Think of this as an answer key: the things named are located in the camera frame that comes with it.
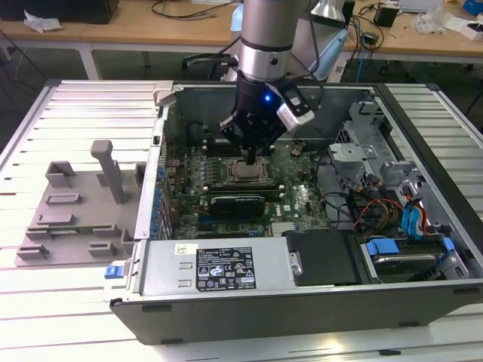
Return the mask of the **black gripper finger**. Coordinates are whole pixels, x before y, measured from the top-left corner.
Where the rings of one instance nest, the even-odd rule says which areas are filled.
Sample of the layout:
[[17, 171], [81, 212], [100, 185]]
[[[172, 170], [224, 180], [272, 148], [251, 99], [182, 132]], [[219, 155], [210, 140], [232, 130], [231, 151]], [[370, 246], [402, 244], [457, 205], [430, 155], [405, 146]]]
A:
[[247, 130], [247, 118], [244, 114], [231, 114], [219, 123], [220, 132], [243, 155], [247, 164], [253, 163], [251, 137]]
[[251, 163], [260, 152], [265, 152], [281, 135], [286, 127], [280, 121], [255, 121], [252, 125]]

